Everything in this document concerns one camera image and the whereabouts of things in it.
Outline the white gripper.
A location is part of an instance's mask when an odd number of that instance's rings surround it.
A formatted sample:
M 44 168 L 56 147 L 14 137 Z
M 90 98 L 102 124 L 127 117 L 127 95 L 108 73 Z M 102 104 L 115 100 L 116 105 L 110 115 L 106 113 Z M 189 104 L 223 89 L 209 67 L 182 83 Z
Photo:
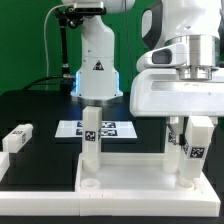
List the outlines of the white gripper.
M 145 53 L 137 61 L 139 74 L 130 93 L 132 115 L 168 117 L 168 141 L 179 146 L 184 144 L 183 117 L 224 116 L 224 68 L 213 70 L 211 80 L 185 80 L 179 69 L 186 62 L 187 46 L 183 43 Z M 218 117 L 209 117 L 214 127 Z

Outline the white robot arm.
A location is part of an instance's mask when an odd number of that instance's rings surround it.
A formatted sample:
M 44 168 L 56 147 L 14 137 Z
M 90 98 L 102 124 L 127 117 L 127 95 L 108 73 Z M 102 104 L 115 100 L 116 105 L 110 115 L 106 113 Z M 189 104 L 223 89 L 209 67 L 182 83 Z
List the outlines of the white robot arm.
M 82 66 L 71 96 L 85 101 L 119 97 L 114 34 L 101 16 L 130 9 L 135 0 L 62 0 L 71 26 L 82 32 Z M 137 62 L 130 93 L 137 117 L 224 116 L 224 68 L 219 66 L 222 0 L 157 0 L 142 14 L 149 51 Z

